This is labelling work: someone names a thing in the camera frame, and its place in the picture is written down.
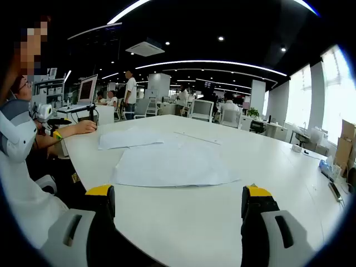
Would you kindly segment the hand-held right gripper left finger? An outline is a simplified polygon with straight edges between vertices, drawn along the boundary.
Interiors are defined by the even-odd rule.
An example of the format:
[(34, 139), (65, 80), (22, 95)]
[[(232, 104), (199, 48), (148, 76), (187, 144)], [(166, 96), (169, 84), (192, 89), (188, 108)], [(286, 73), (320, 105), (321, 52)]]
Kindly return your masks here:
[(50, 227), (42, 255), (50, 266), (113, 266), (114, 217), (113, 186), (88, 190)]

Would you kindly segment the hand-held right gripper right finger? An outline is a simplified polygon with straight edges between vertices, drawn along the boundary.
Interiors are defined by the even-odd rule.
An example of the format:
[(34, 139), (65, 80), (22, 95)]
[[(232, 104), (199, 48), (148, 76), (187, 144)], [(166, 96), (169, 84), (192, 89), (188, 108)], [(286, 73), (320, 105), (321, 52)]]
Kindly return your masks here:
[(313, 257), (305, 228), (266, 189), (243, 187), (241, 218), (241, 266), (304, 266)]

